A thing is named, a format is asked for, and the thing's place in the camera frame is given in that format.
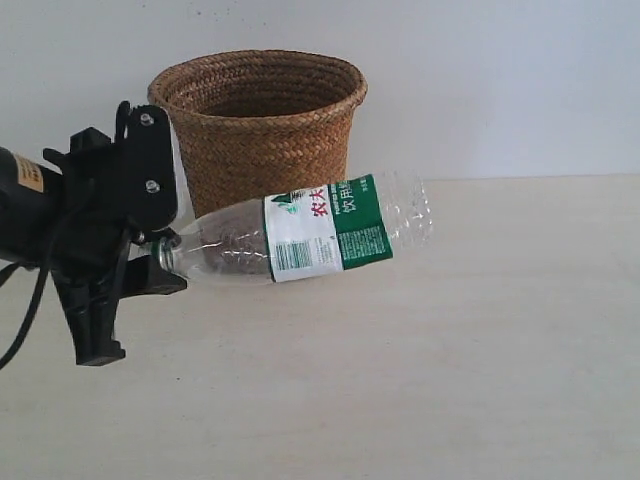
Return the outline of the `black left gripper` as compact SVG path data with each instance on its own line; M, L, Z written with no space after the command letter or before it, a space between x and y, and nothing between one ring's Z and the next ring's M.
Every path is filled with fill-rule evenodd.
M126 353L115 339L121 299L172 295L187 281L151 255L128 261L132 227L158 232L178 212L172 126L155 105L119 104L116 133L88 127L70 138L69 152L43 150L61 171L61 225L52 278L80 366L105 366ZM117 208L113 209L116 197Z

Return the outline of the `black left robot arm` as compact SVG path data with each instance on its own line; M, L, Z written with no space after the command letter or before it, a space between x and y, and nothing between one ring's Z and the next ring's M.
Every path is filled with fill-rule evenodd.
M128 102L117 108L113 135L86 128L71 137L67 152L45 149L42 163L2 150L1 276L37 272L3 364L22 347L47 282L56 288L80 366L125 357L115 337L122 299L186 288L156 252L130 255L133 246L155 249L176 238L178 152L168 113Z

